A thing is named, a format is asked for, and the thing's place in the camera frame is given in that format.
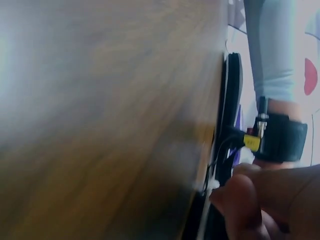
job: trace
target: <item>hand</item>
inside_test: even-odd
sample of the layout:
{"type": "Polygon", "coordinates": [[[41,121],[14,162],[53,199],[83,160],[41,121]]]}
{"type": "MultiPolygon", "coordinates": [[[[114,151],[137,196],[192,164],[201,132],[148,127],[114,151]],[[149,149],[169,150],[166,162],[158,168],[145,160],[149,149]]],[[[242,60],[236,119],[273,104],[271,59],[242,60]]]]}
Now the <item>hand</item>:
{"type": "Polygon", "coordinates": [[[240,164],[212,204],[230,240],[320,239],[320,165],[262,170],[240,164]]]}

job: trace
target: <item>light blue sleeve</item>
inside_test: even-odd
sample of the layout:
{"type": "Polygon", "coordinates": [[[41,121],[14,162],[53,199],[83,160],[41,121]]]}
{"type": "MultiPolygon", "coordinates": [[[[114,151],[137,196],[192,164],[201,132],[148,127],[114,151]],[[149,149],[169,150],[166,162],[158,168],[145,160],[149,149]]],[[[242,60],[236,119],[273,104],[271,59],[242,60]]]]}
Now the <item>light blue sleeve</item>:
{"type": "Polygon", "coordinates": [[[300,102],[306,21],[298,14],[298,0],[244,0],[244,7],[256,99],[300,102]]]}

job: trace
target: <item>red shape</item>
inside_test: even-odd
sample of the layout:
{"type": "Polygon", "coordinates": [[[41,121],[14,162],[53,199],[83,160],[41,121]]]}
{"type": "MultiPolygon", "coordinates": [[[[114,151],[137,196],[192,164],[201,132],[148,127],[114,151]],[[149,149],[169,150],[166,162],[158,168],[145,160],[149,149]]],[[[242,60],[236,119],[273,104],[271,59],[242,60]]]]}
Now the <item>red shape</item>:
{"type": "Polygon", "coordinates": [[[315,65],[308,58],[304,61],[304,93],[310,95],[316,88],[318,83],[318,72],[315,65]]]}

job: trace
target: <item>forearm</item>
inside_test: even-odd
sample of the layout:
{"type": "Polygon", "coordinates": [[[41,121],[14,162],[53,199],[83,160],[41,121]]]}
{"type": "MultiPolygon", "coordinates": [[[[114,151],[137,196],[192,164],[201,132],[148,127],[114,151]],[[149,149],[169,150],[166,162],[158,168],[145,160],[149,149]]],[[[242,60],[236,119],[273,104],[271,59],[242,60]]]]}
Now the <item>forearm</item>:
{"type": "MultiPolygon", "coordinates": [[[[304,26],[297,24],[296,0],[244,0],[246,28],[257,101],[269,99],[268,111],[303,121],[300,102],[304,96],[304,58],[299,40],[304,26]]],[[[292,163],[269,163],[265,168],[288,168],[292,163]]]]}

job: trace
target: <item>black device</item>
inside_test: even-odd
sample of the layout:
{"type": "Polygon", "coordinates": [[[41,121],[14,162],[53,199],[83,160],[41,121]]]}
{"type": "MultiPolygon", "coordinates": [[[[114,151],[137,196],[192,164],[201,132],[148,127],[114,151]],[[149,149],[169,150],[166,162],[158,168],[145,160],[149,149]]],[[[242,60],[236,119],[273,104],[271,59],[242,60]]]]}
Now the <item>black device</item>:
{"type": "Polygon", "coordinates": [[[268,99],[259,100],[258,116],[252,135],[260,138],[259,148],[251,149],[260,160],[272,163],[296,162],[301,159],[308,125],[292,121],[287,115],[269,113],[268,99]]]}

